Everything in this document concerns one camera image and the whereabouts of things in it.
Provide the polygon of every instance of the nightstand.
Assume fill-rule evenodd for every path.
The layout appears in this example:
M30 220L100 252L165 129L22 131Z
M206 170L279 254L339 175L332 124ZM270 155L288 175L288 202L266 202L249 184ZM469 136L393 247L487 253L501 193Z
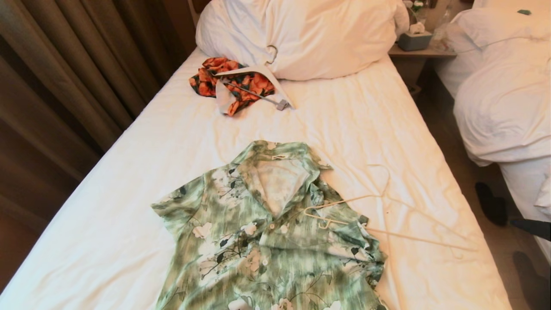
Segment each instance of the nightstand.
M390 59L398 70L398 73L409 87L419 85L419 76L425 67L427 59L430 58L454 58L457 54L453 52L440 52L430 47L420 51L404 51L394 44L388 51Z

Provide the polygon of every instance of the black slipper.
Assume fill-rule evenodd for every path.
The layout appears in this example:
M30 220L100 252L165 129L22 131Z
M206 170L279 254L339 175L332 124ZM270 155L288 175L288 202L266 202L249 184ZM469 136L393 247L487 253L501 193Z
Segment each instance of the black slipper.
M477 182L474 188L477 191L478 201L482 212L490 222L498 226L507 225L507 210L505 208L505 199L494 197L490 187L482 182Z

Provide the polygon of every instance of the clothes hanger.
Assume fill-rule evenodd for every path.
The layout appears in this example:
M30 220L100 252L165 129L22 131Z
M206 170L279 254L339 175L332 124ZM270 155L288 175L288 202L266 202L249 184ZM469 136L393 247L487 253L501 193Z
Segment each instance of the clothes hanger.
M354 200L359 200L359 199L363 199L363 198L368 198L368 197L375 197L375 198L381 198L381 199L384 199L384 198L387 198L391 201L394 201L394 202L398 202L402 205L405 205L407 207L409 207L411 210L415 211L415 212L418 212L418 213L421 213L423 216L429 218L430 220L432 220L433 222L437 223L438 225L446 228L448 231L450 231L451 233L455 234L456 236L459 236L460 238L462 238L463 240L467 241L467 242L470 242L470 243L473 243L472 240L470 240L469 238L461 235L461 234L458 234L456 232L454 232L450 227L448 227L447 225L445 225L444 223L438 221L437 219L433 218L432 216L430 216L429 214L403 202L403 201L400 201L400 200L397 200L397 199L394 199L392 197L389 197L386 195L386 190L388 188L388 185L390 183L390 171L388 170L387 167L383 166L383 165L379 165L379 164L370 164L368 165L368 167L381 167L381 168L384 168L385 171L387 172L387 175L388 175L388 178L387 178L387 182L386 182L386 185L385 185L385 188L383 189L382 191L382 195L375 195L375 194L370 194L370 195L363 195L363 196L360 196L360 197L355 197L355 198L351 198L351 199L346 199L346 200L341 200L341 201L336 201L336 202L332 202L330 204L326 204L326 205L321 205L321 206L311 206L311 207L307 207L306 209L304 209L303 213L304 215L306 216L309 216L309 217L312 217L312 218L316 218L318 220L322 220L322 221L326 221L326 224L323 225L322 223L319 223L318 226L320 229L327 229L329 227L329 225L331 223L337 223L337 224L342 224L342 225L348 225L349 223L346 223L346 222L343 222L343 221L337 221L337 220L333 220L331 218L326 218L326 217L320 217L320 216L316 216L316 215L313 215L313 214L310 214L308 213L307 211L310 210L310 209L320 209L320 208L323 208L323 207L329 207L329 206L333 206L333 205L338 205L338 204L341 204L343 202L350 202L350 201L354 201ZM431 243L431 244L436 244L436 245L441 245L443 247L448 247L450 249L450 251L452 252L452 255L455 257L455 258L458 258L458 259L461 259L463 258L463 255L456 255L456 253L453 251L453 249L460 249L460 250L466 250L466 251L470 251L470 252L477 252L478 249L477 248L467 248L467 247L463 247L463 246L460 246L460 245L455 245L455 244L450 244L450 243L445 243L445 242L438 242L438 241L433 241L433 240L428 240L428 239L422 239L422 238L417 238L417 237L414 237L414 236L408 236L406 234L400 234L400 233L394 233L394 232L389 232L389 231L383 231L383 230L380 230L380 229L374 229L374 228L367 228L367 225L364 226L364 228L367 230L367 231L372 231L372 232L379 232L379 233L384 233L384 234L387 234L387 235L390 235L390 236L396 236L396 237L401 237L401 238L405 238L405 239L411 239L411 240L416 240L416 241L421 241L421 242L426 242L426 243Z

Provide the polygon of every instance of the bed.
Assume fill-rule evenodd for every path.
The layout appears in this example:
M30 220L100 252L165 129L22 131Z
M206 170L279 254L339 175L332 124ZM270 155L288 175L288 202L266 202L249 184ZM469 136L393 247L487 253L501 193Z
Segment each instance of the bed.
M322 179L370 227L461 244L476 251L374 233L388 254L376 292L392 310L511 309L467 201L388 56L345 77L281 81L296 110L258 101L234 117L188 79L200 49L103 156L46 228L0 295L1 309L150 309L165 281L174 241L150 208L164 194L230 162L253 140L303 141L334 170Z
M519 9L532 14L517 14ZM534 205L549 191L543 183L551 174L549 13L548 1L477 0L446 28L458 56L436 69L455 98L469 157L481 166L497 162L523 217L547 222L549 202ZM508 22L501 25L500 16ZM539 32L541 25L545 31ZM551 242L536 241L551 263Z

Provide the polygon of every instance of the floral print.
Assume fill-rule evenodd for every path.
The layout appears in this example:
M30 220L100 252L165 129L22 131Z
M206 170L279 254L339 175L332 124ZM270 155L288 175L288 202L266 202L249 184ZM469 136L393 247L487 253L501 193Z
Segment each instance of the floral print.
M304 143L255 141L153 204L176 242L157 310L384 309L374 288L385 256L368 219L336 204L312 213L350 224L320 229L303 213L342 200L325 169Z
M199 68L198 73L190 78L190 85L193 90L201 96L216 97L216 83L218 78L214 75L244 67L245 66L242 64L233 60L228 60L225 57L209 58L203 63L203 68ZM239 110L246 108L260 99L260 97L232 85L248 89L264 97L275 92L272 82L260 73L254 72L237 76L225 76L225 78L230 82L230 85L226 85L226 87L236 98L235 102L232 103L225 112L229 116L233 116Z

